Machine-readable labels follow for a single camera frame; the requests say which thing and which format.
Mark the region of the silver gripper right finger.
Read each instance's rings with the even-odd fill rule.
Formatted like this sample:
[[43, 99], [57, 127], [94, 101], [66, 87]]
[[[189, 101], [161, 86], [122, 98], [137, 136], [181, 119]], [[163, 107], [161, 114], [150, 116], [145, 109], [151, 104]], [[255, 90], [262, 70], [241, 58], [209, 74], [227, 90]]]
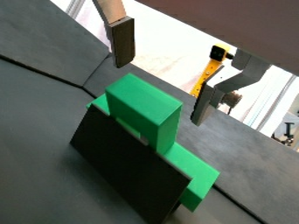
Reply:
[[267, 61], [255, 55], [251, 55], [242, 49], [238, 49], [231, 65], [239, 70], [239, 73], [235, 76], [222, 81], [214, 87], [207, 84], [207, 81], [203, 82], [201, 95], [191, 113], [191, 122], [197, 126], [199, 126], [209, 118], [213, 109], [218, 107], [225, 94], [261, 81], [267, 69], [271, 67], [271, 64]]

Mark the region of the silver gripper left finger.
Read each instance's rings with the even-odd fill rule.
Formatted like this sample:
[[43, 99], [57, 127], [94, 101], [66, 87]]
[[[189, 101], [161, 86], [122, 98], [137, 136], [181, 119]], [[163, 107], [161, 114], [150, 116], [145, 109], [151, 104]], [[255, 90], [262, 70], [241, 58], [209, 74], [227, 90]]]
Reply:
[[126, 66], [137, 56], [135, 20], [127, 15], [123, 0], [93, 0], [105, 21], [115, 67]]

